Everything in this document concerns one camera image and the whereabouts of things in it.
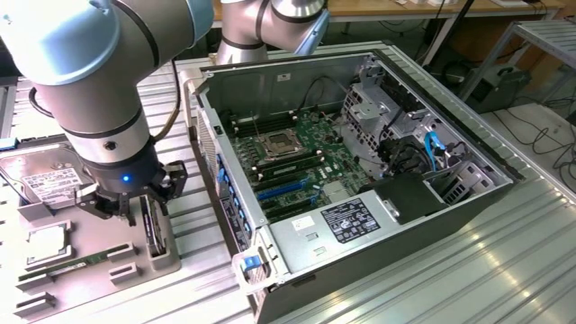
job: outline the green circuit board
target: green circuit board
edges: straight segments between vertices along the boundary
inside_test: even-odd
[[[332,121],[328,118],[320,117],[317,113],[305,112],[300,114],[293,128],[287,128],[280,131],[276,130],[271,133],[259,134],[259,136],[232,138],[232,146],[252,188],[255,189],[256,196],[259,193],[280,188],[287,184],[304,182],[300,190],[260,200],[264,213],[271,222],[280,221],[307,210],[329,205],[332,201],[323,191],[325,184],[340,181],[352,196],[357,193],[360,187],[369,182],[367,174],[360,165],[355,162],[349,150],[344,143],[337,140],[337,131],[340,127],[345,126],[333,126]],[[269,146],[267,146],[267,141],[269,142],[269,139],[273,136],[281,136],[283,139],[288,136],[295,136],[299,141],[297,148],[300,149],[300,152],[320,150],[323,152],[323,160],[320,162],[317,157],[301,159],[300,161],[291,163],[291,165],[292,168],[296,168],[296,166],[305,166],[305,170],[292,171],[291,169],[287,169],[285,175],[283,174],[281,177],[263,181],[259,179],[257,174],[253,171],[253,166],[265,164],[267,159],[277,159],[281,161],[283,158],[289,158],[291,156],[297,155],[297,153],[291,154],[284,152],[281,157],[271,158],[271,155],[268,154]],[[291,181],[287,181],[277,186],[271,186],[264,190],[257,190],[260,185],[281,182],[284,178],[291,178]]]

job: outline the aluminum profile table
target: aluminum profile table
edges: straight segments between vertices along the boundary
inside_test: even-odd
[[[455,116],[515,166],[527,181],[452,236],[296,310],[275,323],[569,323],[576,321],[576,196],[531,163],[421,67],[380,42],[323,47],[319,53],[380,49]],[[271,57],[289,54],[279,52]],[[180,61],[179,70],[209,65]],[[17,85],[12,134],[57,134],[27,104],[29,83]],[[175,101],[169,67],[139,85],[155,133]],[[180,271],[89,302],[41,323],[252,323],[245,296],[229,269],[229,255],[204,184],[195,169],[180,119],[159,143],[160,158],[187,161],[187,194],[171,203]],[[0,192],[0,241],[7,235],[15,195]],[[0,245],[3,252],[9,246]],[[12,282],[0,268],[0,289]],[[0,314],[9,299],[0,300]],[[20,323],[9,313],[0,323]]]
[[[477,71],[465,81],[459,93],[461,100],[468,99],[484,73],[495,64],[497,56],[508,46],[513,35],[523,37],[532,45],[537,46],[576,70],[576,23],[569,20],[512,22]]]

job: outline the screw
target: screw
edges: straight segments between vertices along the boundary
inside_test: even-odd
[[[108,151],[113,151],[113,150],[117,148],[117,144],[116,144],[116,142],[105,142],[105,143],[104,143],[104,148],[105,148]]]

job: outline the power supply label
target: power supply label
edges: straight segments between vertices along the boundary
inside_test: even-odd
[[[380,228],[360,198],[321,211],[333,236],[347,243]]]

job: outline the cpu socket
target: cpu socket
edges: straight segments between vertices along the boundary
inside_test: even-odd
[[[264,147],[268,159],[276,159],[277,157],[305,150],[293,130],[281,130],[279,132],[263,134],[260,136],[260,143]]]

